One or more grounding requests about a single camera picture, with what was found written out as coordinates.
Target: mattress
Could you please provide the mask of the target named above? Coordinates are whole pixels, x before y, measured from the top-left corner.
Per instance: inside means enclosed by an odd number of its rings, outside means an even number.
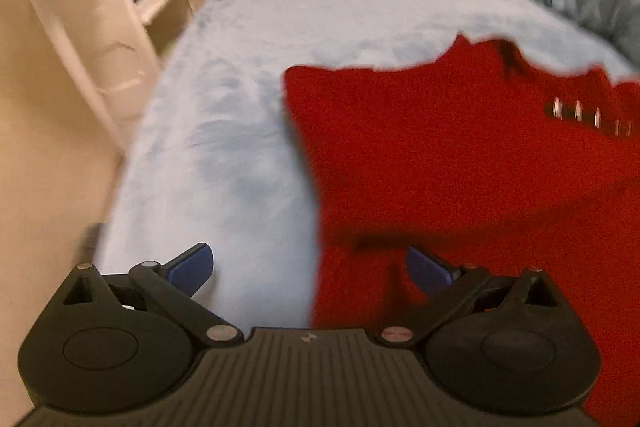
[[[206,242],[216,268],[198,302],[245,332],[308,326],[318,202],[287,124],[283,71],[411,66],[435,60],[458,32],[514,39],[558,73],[602,63],[617,82],[636,72],[533,0],[207,0],[148,104],[98,268],[164,263]]]

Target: red sweater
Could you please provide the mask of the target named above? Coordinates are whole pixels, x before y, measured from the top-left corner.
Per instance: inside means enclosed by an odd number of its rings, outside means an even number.
[[[315,327],[376,330],[424,302],[405,273],[412,243],[496,274],[542,266],[602,354],[587,409],[640,421],[638,84],[555,76],[512,42],[458,36],[431,64],[297,66],[285,85],[321,202]],[[601,128],[549,117],[556,97],[599,108]]]

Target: metal pivot pin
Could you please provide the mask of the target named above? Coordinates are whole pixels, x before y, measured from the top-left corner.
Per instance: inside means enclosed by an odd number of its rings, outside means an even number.
[[[558,97],[554,98],[554,118],[562,119],[562,102]]]
[[[414,332],[402,326],[389,326],[382,331],[382,338],[389,343],[405,343],[412,339]]]
[[[238,334],[238,330],[228,324],[217,324],[207,330],[207,336],[212,341],[228,342],[233,340]]]

